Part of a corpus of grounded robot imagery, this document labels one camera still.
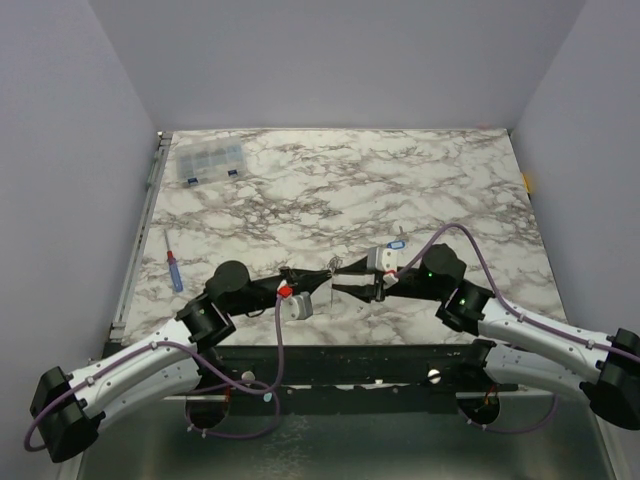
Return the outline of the key with blue tag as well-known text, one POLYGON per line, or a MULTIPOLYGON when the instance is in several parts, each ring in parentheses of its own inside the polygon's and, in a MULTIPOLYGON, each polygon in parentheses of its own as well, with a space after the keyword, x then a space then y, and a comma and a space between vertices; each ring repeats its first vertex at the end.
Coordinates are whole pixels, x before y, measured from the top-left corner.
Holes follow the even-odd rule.
POLYGON ((399 227, 399 233, 396 237, 387 243, 387 247, 393 250, 403 250, 407 246, 407 234, 402 227, 399 227))

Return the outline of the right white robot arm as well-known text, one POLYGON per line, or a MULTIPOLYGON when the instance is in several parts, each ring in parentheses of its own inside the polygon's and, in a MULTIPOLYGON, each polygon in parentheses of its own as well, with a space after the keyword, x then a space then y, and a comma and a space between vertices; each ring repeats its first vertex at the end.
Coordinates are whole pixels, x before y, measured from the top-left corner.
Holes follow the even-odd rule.
POLYGON ((374 247, 336 269, 332 287, 362 301, 389 296, 435 301, 449 329, 476 336, 481 354, 459 367, 461 383, 481 391, 492 382, 531 386, 587 401, 603 420, 639 427, 639 337, 590 331, 535 314, 465 278, 466 265, 445 244, 430 247, 417 267, 397 264, 392 249, 374 247))

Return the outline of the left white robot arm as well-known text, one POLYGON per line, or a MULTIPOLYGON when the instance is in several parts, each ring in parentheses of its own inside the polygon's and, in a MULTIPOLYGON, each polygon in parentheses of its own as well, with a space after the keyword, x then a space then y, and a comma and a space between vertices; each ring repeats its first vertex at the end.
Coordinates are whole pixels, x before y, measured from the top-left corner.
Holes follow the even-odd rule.
POLYGON ((30 406, 25 450, 45 450, 52 462, 62 463, 91 446, 109 418, 167 395, 206 395, 219 385, 249 395, 275 393, 282 369, 270 385, 235 380, 219 366, 215 348, 234 332, 234 316, 267 309, 279 315, 285 300, 307 298, 330 277, 328 270, 283 267, 275 276, 253 280, 243 263, 222 263, 203 292, 148 337, 71 373, 59 367, 45 372, 30 406))

